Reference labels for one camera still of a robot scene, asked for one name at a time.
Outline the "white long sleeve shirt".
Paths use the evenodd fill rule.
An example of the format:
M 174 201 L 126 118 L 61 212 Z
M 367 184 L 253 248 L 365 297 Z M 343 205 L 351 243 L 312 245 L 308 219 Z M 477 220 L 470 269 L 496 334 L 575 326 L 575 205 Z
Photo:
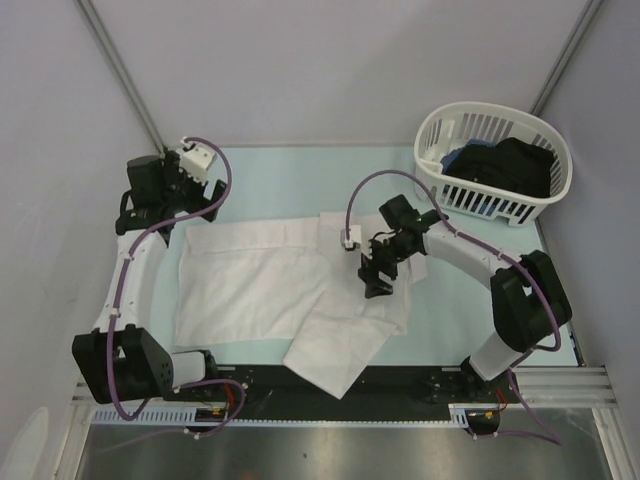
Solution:
M 340 399 L 393 335 L 408 330 L 420 255 L 390 296 L 368 299 L 360 255 L 340 245 L 341 212 L 189 226 L 179 263 L 179 347 L 289 340 L 291 371 Z

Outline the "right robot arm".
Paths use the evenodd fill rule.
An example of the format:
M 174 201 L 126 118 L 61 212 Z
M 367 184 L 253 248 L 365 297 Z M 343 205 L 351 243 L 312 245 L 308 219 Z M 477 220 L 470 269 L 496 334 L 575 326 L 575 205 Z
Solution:
M 399 265 L 420 254 L 463 271 L 491 294 L 494 331 L 461 364 L 463 393 L 484 401 L 497 389 L 497 378 L 545 338 L 557 337 L 573 311 L 551 258 L 540 250 L 510 256 L 470 235 L 452 231 L 448 218 L 434 209 L 419 213 L 404 195 L 379 208 L 391 235 L 368 242 L 358 277 L 367 299 L 393 293 Z

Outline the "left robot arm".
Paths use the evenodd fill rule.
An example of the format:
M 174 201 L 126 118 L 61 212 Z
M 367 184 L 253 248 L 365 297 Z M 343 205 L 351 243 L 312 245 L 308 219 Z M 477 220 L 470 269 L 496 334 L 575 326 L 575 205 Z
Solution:
M 72 355 L 99 404 L 174 401 L 184 384 L 202 400 L 220 390 L 209 351 L 174 353 L 151 332 L 154 288 L 176 216 L 196 214 L 212 222 L 225 195 L 225 180 L 205 194 L 215 159 L 214 150 L 191 143 L 127 164 L 129 188 L 115 222 L 117 260 L 107 298 L 91 331 L 72 343 Z

